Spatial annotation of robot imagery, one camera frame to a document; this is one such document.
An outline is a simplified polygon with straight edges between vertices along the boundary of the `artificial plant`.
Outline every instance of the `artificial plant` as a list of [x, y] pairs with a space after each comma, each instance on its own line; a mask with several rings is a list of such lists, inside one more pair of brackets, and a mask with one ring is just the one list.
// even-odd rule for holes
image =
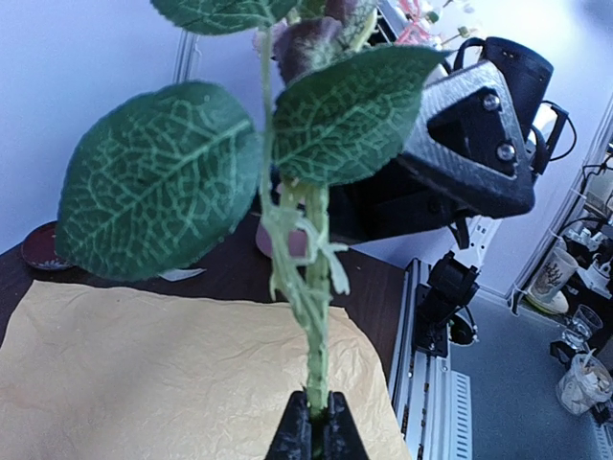
[[[376, 173], [401, 152], [426, 77], [443, 55], [427, 48], [368, 47], [375, 0], [151, 0], [195, 34], [264, 32], [265, 128], [257, 132], [221, 86], [190, 81], [137, 96], [80, 140], [61, 194], [57, 253], [99, 276], [140, 280], [185, 267], [231, 234], [259, 187], [272, 240], [270, 292], [291, 304], [308, 342], [311, 419], [328, 398], [329, 280], [349, 281], [329, 242], [329, 187]], [[273, 43], [271, 28], [288, 27]], [[271, 60], [286, 83], [273, 103]], [[281, 171], [279, 205], [270, 169]], [[306, 213], [297, 205], [303, 200]], [[294, 259], [290, 232], [308, 236]], [[305, 276], [299, 266], [305, 265]]]

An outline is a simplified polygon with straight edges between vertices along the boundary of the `white cup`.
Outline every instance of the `white cup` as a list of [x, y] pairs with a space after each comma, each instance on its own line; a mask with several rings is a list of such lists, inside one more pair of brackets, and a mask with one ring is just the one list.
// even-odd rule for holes
[[560, 247], [554, 248], [545, 264], [540, 268], [529, 292], [536, 300], [549, 303], [577, 271], [579, 264], [568, 252]]

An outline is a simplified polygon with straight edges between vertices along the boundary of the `plant stem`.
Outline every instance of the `plant stem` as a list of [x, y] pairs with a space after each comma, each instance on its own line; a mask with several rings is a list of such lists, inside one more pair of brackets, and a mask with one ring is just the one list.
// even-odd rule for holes
[[[329, 261], [321, 250], [317, 251], [315, 262], [306, 266], [303, 279], [287, 247], [288, 234], [275, 219], [270, 199], [270, 167], [274, 143], [272, 92], [270, 89], [270, 58], [272, 55], [272, 34], [266, 30], [261, 50], [261, 77], [264, 98], [265, 131], [263, 166], [261, 172], [260, 196], [262, 222], [270, 235], [273, 248], [273, 281], [289, 301], [296, 320], [306, 332], [308, 342], [306, 396], [310, 420], [313, 423], [313, 458], [321, 456], [321, 423], [328, 406], [328, 311], [329, 311]], [[284, 183], [282, 207], [295, 211], [300, 197], [304, 196], [306, 217], [320, 234], [320, 244], [329, 240], [328, 187], [300, 184], [297, 187]]]
[[272, 207], [270, 199], [270, 168], [272, 166], [272, 146], [275, 141], [275, 130], [272, 122], [272, 89], [270, 88], [270, 60], [272, 58], [272, 33], [266, 29], [264, 42], [261, 47], [261, 90], [264, 103], [264, 142], [263, 142], [263, 163], [260, 178], [260, 201], [261, 211], [266, 213]]
[[[313, 223], [321, 238], [328, 243], [328, 187], [308, 187], [305, 196], [306, 217]], [[329, 262], [318, 251], [315, 262], [306, 267], [306, 284], [313, 290], [329, 292]], [[329, 297], [318, 296], [315, 300], [317, 320], [308, 334], [308, 379], [306, 394], [310, 403], [311, 421], [321, 420], [328, 406], [328, 311]]]

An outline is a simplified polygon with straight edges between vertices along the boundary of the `clear plastic cup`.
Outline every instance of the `clear plastic cup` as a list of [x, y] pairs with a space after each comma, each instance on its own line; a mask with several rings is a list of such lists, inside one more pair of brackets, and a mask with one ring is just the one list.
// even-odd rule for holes
[[582, 350], [585, 342], [601, 327], [601, 318], [586, 305], [579, 305], [568, 327], [562, 333], [562, 340], [574, 350]]
[[613, 379], [600, 361], [590, 355], [573, 357], [571, 368], [556, 386], [562, 406], [573, 415], [587, 412], [613, 394]]

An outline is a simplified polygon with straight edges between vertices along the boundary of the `small dish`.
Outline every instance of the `small dish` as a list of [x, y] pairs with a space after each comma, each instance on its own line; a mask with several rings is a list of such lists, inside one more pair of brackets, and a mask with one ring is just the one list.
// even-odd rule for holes
[[21, 257], [29, 266], [38, 270], [60, 271], [73, 265], [56, 254], [56, 224], [45, 223], [36, 228], [21, 244]]
[[549, 303], [538, 300], [531, 293], [526, 295], [526, 300], [530, 305], [547, 314], [564, 314], [568, 311], [568, 300], [562, 291], [559, 291]]

